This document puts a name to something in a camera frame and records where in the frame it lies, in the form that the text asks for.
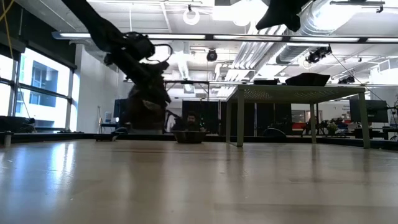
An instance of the ceiling light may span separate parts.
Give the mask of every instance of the ceiling light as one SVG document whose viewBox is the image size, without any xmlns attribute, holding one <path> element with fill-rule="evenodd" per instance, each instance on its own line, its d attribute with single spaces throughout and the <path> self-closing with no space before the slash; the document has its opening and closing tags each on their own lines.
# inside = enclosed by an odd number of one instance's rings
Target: ceiling light
<svg viewBox="0 0 398 224">
<path fill-rule="evenodd" d="M 311 41 L 311 42 L 357 42 L 357 37 L 291 37 L 291 41 Z"/>
<path fill-rule="evenodd" d="M 214 35 L 215 40 L 253 40 L 253 41 L 281 41 L 282 37 L 271 35 Z"/>
<path fill-rule="evenodd" d="M 78 38 L 78 39 L 90 39 L 91 35 L 89 33 L 59 33 L 60 37 L 64 38 Z"/>
<path fill-rule="evenodd" d="M 329 44 L 322 43 L 286 43 L 289 47 L 329 47 Z"/>
<path fill-rule="evenodd" d="M 216 85 L 240 85 L 243 82 L 209 82 L 209 84 L 216 84 Z"/>
<path fill-rule="evenodd" d="M 395 42 L 395 43 L 398 43 L 398 38 L 388 38 L 388 37 L 368 38 L 366 42 L 380 42 L 380 43 Z"/>
<path fill-rule="evenodd" d="M 205 98 L 205 97 L 203 97 L 203 98 L 201 98 L 201 97 L 174 97 L 174 99 L 176 99 L 176 100 L 207 100 L 207 98 Z M 212 97 L 212 98 L 209 98 L 209 100 L 226 100 L 226 98 Z"/>
<path fill-rule="evenodd" d="M 385 4 L 384 1 L 331 1 L 331 5 L 337 6 L 380 6 Z"/>
<path fill-rule="evenodd" d="M 196 34 L 148 34 L 148 38 L 150 40 L 204 40 L 206 39 L 205 35 L 196 35 Z"/>
<path fill-rule="evenodd" d="M 111 3 L 111 4 L 170 4 L 170 5 L 180 5 L 180 6 L 186 6 L 187 3 L 191 4 L 192 6 L 201 6 L 203 3 L 201 1 L 152 1 L 152 0 L 146 0 L 146 1 L 140 1 L 140 0 L 87 0 L 87 2 L 98 2 L 98 3 Z"/>
<path fill-rule="evenodd" d="M 188 13 L 193 12 L 195 16 L 193 18 L 188 18 Z M 189 9 L 185 10 L 184 14 L 182 15 L 182 19 L 188 25 L 196 25 L 200 20 L 200 15 L 197 9 L 189 7 Z"/>
</svg>

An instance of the yellow cable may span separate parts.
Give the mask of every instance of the yellow cable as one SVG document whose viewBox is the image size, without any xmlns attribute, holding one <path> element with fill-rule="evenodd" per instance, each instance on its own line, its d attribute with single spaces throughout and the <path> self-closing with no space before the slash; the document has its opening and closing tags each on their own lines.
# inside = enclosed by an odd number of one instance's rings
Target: yellow cable
<svg viewBox="0 0 398 224">
<path fill-rule="evenodd" d="M 2 0 L 3 3 L 3 13 L 0 16 L 0 22 L 5 18 L 7 12 L 10 10 L 12 4 L 14 3 L 15 0 L 11 0 L 10 5 L 8 5 L 7 9 L 4 9 L 4 0 Z"/>
<path fill-rule="evenodd" d="M 7 21 L 7 16 L 6 16 L 6 6 L 4 5 L 4 0 L 2 0 L 2 10 L 3 10 L 3 14 L 4 14 L 4 22 L 6 23 L 6 31 L 7 31 L 7 39 L 8 39 L 8 46 L 10 48 L 10 54 L 11 54 L 11 58 L 14 59 L 14 56 L 12 54 L 12 44 L 11 44 L 11 38 L 10 38 L 10 32 L 8 29 L 8 21 Z"/>
</svg>

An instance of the computer screen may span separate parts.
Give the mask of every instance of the computer screen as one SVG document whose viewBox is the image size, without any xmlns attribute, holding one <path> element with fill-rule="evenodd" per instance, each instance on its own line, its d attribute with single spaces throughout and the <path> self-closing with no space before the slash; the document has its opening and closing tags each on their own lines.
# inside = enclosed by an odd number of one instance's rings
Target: computer screen
<svg viewBox="0 0 398 224">
<path fill-rule="evenodd" d="M 366 111 L 368 112 L 368 122 L 388 123 L 387 102 L 383 100 L 366 100 Z M 361 122 L 361 111 L 359 100 L 349 101 L 349 110 L 352 122 Z"/>
<path fill-rule="evenodd" d="M 127 99 L 120 99 L 114 101 L 113 117 L 120 118 L 123 112 L 127 110 Z"/>
</svg>

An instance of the bowl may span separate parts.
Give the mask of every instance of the bowl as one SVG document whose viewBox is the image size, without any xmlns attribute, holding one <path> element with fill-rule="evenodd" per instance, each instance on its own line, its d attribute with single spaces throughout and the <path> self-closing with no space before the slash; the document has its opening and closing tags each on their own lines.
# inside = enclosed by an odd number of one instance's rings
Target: bowl
<svg viewBox="0 0 398 224">
<path fill-rule="evenodd" d="M 185 143 L 185 144 L 199 144 L 201 143 L 207 132 L 203 131 L 173 131 L 175 140 L 178 143 Z"/>
</svg>

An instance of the wooden table surface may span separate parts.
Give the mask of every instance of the wooden table surface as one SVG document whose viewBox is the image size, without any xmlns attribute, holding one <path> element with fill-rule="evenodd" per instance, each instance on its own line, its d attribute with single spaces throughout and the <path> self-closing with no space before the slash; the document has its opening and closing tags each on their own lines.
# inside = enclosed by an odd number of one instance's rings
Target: wooden table surface
<svg viewBox="0 0 398 224">
<path fill-rule="evenodd" d="M 0 149 L 0 223 L 397 223 L 398 154 L 311 144 Z"/>
</svg>

